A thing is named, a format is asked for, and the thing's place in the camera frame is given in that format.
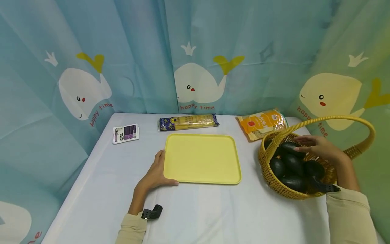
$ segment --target pasta package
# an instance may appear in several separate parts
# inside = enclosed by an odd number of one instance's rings
[[[159,122],[160,131],[187,130],[216,127],[218,125],[219,123],[215,114],[161,118]]]
[[[237,119],[251,141],[262,139],[270,132],[288,127],[285,117],[278,109],[240,116]]]

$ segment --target curtain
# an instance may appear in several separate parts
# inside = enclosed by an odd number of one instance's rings
[[[7,175],[0,239],[40,243],[115,112],[244,115],[277,107],[302,120],[352,114],[373,123],[377,139],[355,165],[376,227],[390,241],[389,197],[380,187],[390,169],[389,5],[0,2],[0,175]],[[342,121],[309,129],[342,148],[367,136]],[[30,224],[16,227],[11,208]]]

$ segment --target crown graphic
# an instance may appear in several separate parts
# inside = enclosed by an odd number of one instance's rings
[[[192,56],[192,52],[195,50],[195,46],[191,48],[190,41],[188,41],[187,46],[181,46],[184,51],[186,51],[186,55]]]
[[[356,56],[356,57],[354,57],[353,55],[349,55],[349,64],[348,64],[348,67],[356,68],[356,66],[358,66],[361,62],[363,62],[364,60],[369,59],[368,57],[362,58],[363,53],[364,53],[364,52],[362,52],[361,54],[359,54],[359,55]]]
[[[54,67],[56,67],[58,65],[58,62],[55,59],[54,52],[51,52],[50,54],[48,51],[46,51],[46,54],[48,55],[48,58],[45,59],[45,61],[51,63]]]

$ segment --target orange package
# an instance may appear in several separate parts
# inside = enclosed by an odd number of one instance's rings
[[[240,116],[237,119],[251,141],[262,139],[270,132],[288,127],[285,117],[278,109]]]

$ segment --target hand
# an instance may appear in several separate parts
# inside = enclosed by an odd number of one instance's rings
[[[167,179],[164,177],[164,160],[165,151],[159,151],[154,157],[154,162],[145,176],[139,182],[140,186],[146,188],[147,191],[159,187],[161,185],[179,185],[177,180]]]
[[[302,135],[295,137],[293,140],[304,145],[294,148],[295,151],[314,154],[329,161],[333,165],[351,161],[343,151],[322,136]]]

